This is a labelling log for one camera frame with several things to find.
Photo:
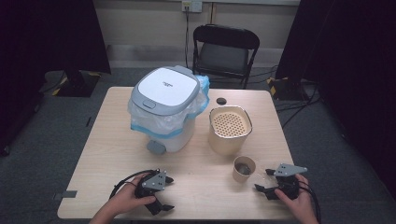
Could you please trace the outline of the clear blue-edged trash bag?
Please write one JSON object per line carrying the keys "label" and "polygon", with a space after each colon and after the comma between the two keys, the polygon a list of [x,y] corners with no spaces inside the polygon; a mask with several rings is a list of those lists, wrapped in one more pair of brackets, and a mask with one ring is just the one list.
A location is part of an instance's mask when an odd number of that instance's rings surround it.
{"label": "clear blue-edged trash bag", "polygon": [[146,75],[133,88],[128,102],[131,129],[161,138],[183,130],[209,103],[207,76]]}

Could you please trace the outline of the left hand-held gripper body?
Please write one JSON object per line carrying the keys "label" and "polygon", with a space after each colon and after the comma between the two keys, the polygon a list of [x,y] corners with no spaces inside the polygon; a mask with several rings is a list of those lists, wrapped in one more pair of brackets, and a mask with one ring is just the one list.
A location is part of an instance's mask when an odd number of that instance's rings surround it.
{"label": "left hand-held gripper body", "polygon": [[137,184],[134,195],[136,198],[154,196],[156,192],[165,189],[167,173],[165,171],[154,171],[145,175]]}

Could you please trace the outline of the white pedal trash can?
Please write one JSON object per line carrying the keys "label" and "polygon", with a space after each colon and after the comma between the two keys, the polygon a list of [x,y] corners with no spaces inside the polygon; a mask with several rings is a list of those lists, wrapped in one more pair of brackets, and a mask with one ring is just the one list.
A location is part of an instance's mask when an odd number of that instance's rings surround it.
{"label": "white pedal trash can", "polygon": [[209,103],[209,78],[183,66],[165,66],[145,75],[128,102],[131,129],[148,137],[154,154],[177,152],[190,141],[195,119]]}

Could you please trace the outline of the black folding chair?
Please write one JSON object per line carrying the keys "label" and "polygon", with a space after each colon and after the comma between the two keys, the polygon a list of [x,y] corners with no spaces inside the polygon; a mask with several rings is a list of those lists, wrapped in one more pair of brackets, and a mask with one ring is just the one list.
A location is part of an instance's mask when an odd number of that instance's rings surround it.
{"label": "black folding chair", "polygon": [[218,24],[205,24],[193,31],[192,72],[241,80],[245,89],[260,46],[253,32]]}

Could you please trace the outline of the brown paper cup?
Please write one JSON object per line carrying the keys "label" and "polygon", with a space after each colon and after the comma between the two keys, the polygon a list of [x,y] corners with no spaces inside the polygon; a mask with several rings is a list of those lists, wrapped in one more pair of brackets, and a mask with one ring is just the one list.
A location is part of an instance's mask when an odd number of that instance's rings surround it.
{"label": "brown paper cup", "polygon": [[[246,164],[250,168],[251,174],[250,175],[239,174],[235,168],[235,165],[238,163]],[[255,170],[256,170],[256,163],[253,159],[251,159],[248,156],[239,156],[235,158],[233,161],[233,179],[238,183],[246,182],[248,178],[255,172]]]}

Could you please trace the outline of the white wall outlet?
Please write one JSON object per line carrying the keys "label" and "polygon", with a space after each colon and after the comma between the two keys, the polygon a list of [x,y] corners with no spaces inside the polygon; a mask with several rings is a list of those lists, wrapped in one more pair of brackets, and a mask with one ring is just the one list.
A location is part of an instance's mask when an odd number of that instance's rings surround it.
{"label": "white wall outlet", "polygon": [[181,2],[181,10],[183,12],[201,13],[203,10],[203,3],[196,0],[183,0]]}

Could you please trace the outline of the beige perforated insert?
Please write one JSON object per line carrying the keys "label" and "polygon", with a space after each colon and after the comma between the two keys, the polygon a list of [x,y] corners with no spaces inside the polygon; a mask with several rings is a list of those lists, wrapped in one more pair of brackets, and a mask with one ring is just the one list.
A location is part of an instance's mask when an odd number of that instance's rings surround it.
{"label": "beige perforated insert", "polygon": [[242,137],[251,131],[249,120],[243,114],[232,111],[214,114],[211,124],[215,133],[221,137]]}

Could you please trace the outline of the beige square container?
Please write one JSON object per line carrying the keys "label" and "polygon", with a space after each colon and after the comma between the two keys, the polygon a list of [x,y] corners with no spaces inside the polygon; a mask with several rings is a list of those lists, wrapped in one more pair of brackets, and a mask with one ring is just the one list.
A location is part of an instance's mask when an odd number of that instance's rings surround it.
{"label": "beige square container", "polygon": [[[251,126],[251,131],[249,134],[242,136],[242,137],[221,137],[217,135],[212,127],[211,124],[211,118],[214,114],[217,114],[219,112],[226,112],[226,111],[232,111],[232,112],[237,112],[240,114],[243,114],[250,123]],[[219,106],[216,108],[213,108],[210,113],[209,113],[209,135],[208,135],[208,142],[211,148],[218,154],[224,155],[224,156],[229,156],[236,154],[241,148],[242,145],[245,143],[246,139],[252,132],[252,123],[250,120],[250,117],[247,113],[247,111],[242,108],[241,106],[238,105],[224,105],[224,106]]]}

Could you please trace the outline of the person's right hand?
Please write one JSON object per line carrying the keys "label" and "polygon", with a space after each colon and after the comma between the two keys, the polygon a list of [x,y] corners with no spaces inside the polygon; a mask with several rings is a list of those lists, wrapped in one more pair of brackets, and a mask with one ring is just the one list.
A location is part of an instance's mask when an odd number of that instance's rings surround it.
{"label": "person's right hand", "polygon": [[311,195],[308,190],[308,180],[302,175],[296,175],[300,189],[298,197],[290,199],[282,190],[276,189],[275,194],[283,202],[301,224],[318,224],[317,217],[311,203]]}

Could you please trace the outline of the person's left hand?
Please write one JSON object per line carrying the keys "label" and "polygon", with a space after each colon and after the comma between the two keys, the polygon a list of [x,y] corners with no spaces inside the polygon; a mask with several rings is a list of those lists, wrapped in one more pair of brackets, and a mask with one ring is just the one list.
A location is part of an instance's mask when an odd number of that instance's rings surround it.
{"label": "person's left hand", "polygon": [[154,203],[156,201],[154,196],[136,198],[134,195],[139,181],[145,176],[146,174],[138,175],[131,181],[127,181],[120,190],[108,200],[106,206],[113,217],[130,212],[138,206]]}

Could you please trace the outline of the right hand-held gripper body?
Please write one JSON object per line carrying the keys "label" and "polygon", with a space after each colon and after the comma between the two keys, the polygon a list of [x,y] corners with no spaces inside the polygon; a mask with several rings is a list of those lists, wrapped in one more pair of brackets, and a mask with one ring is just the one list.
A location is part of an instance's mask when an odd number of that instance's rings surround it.
{"label": "right hand-held gripper body", "polygon": [[280,163],[274,173],[278,188],[282,190],[291,200],[296,199],[298,197],[300,188],[300,184],[296,175],[305,173],[306,171],[306,167]]}

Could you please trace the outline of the grey tape strip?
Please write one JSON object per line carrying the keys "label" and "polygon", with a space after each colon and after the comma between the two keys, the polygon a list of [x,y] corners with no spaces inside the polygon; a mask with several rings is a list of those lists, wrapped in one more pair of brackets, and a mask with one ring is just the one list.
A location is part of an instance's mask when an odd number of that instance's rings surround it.
{"label": "grey tape strip", "polygon": [[63,192],[55,193],[52,197],[55,201],[61,201],[64,198],[75,198],[77,196],[76,190],[65,190]]}

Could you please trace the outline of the dark curtain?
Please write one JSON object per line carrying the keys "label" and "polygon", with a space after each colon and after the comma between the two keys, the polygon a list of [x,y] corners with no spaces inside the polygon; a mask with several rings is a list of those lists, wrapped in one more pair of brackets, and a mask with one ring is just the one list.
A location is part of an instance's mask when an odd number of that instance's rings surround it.
{"label": "dark curtain", "polygon": [[396,200],[396,0],[300,0],[276,75],[319,84]]}
{"label": "dark curtain", "polygon": [[110,72],[93,0],[0,0],[0,156],[34,113],[49,71]]}

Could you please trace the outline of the dark waste in cup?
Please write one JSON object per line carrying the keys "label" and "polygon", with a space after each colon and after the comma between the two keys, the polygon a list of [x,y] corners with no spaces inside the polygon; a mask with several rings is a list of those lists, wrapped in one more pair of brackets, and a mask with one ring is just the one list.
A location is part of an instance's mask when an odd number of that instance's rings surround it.
{"label": "dark waste in cup", "polygon": [[235,165],[237,172],[241,175],[250,175],[251,170],[250,168],[244,163],[238,163]]}

